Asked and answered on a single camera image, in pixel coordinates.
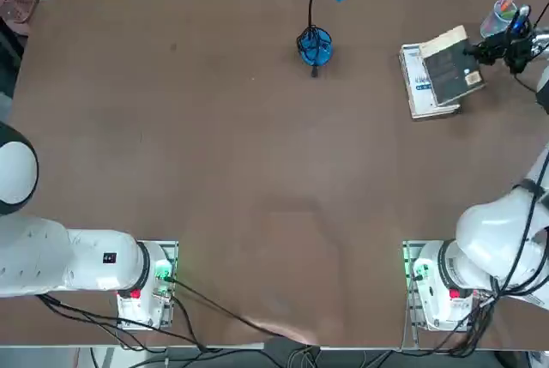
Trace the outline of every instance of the lamp base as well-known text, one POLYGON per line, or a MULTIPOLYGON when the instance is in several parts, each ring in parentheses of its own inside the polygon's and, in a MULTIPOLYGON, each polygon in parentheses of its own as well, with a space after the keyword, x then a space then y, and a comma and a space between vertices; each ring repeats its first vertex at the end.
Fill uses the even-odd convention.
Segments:
POLYGON ((297 42, 301 59, 313 67, 312 76, 316 77, 317 67, 325 65, 332 58, 332 38, 325 30, 313 25, 299 35, 297 42))

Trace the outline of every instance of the book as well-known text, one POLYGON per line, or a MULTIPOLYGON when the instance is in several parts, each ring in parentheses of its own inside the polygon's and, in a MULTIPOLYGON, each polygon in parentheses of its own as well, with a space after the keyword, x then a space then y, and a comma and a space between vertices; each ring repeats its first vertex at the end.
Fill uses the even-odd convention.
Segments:
POLYGON ((457 112, 459 104, 437 106, 419 44, 403 45, 399 54, 412 119, 441 117, 457 112))
POLYGON ((477 60, 464 53, 470 46, 463 26, 419 44, 438 106, 455 104, 457 99, 485 86, 477 60))

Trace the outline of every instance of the cup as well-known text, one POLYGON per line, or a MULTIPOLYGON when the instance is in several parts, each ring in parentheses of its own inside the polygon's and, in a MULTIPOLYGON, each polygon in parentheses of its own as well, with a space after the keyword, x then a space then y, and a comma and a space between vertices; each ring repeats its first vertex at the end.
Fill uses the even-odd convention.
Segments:
POLYGON ((503 32, 511 21, 517 10, 515 3, 511 3, 507 9, 502 12, 501 7, 505 5, 507 0, 496 1, 492 11, 488 14, 486 19, 480 25, 480 35, 483 38, 495 35, 496 33, 503 32))

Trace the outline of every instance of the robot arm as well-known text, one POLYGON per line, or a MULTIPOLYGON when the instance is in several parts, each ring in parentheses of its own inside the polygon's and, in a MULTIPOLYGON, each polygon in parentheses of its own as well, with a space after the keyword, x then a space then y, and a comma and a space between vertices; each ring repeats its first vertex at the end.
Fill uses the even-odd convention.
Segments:
POLYGON ((158 328, 172 264, 159 244, 112 230, 66 229, 16 213, 36 190, 30 142, 0 123, 0 298, 51 291, 118 292, 118 314, 158 328))
POLYGON ((0 122, 0 215, 23 208, 38 183, 38 158, 31 143, 0 122))
MULTIPOLYGON (((429 329, 454 329, 472 310, 474 290, 494 293, 494 281, 504 284, 519 251, 534 195, 538 198, 528 239, 508 288, 526 283, 522 290, 530 291, 546 280, 549 174, 544 175, 539 188, 537 180, 548 152, 549 144, 509 194, 465 211, 458 220, 455 240, 425 244, 413 273, 429 329)), ((549 310, 549 284, 531 291, 512 298, 549 310)))

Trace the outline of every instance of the table surface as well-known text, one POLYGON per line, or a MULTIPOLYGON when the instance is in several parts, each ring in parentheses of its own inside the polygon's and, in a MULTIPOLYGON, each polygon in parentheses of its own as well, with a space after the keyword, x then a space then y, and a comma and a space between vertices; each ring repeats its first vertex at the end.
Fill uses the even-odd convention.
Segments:
MULTIPOLYGON (((42 1, 10 119, 41 164, 23 212, 176 239, 179 278, 298 341, 398 347, 402 241, 453 238, 464 209, 534 163, 549 118, 502 64, 462 114, 410 118, 400 46, 459 24, 478 38, 494 0, 315 0, 335 44, 317 79, 295 50, 307 1, 42 1)), ((539 12, 546 0, 518 1, 539 12)), ((200 340, 265 339, 178 295, 200 340)), ((113 293, 59 297, 116 313, 113 293)), ((2 299, 1 315, 2 344, 113 341, 34 298, 2 299)), ((481 345, 548 349, 548 323, 504 300, 481 345)), ((186 332, 178 313, 173 330, 186 332)))

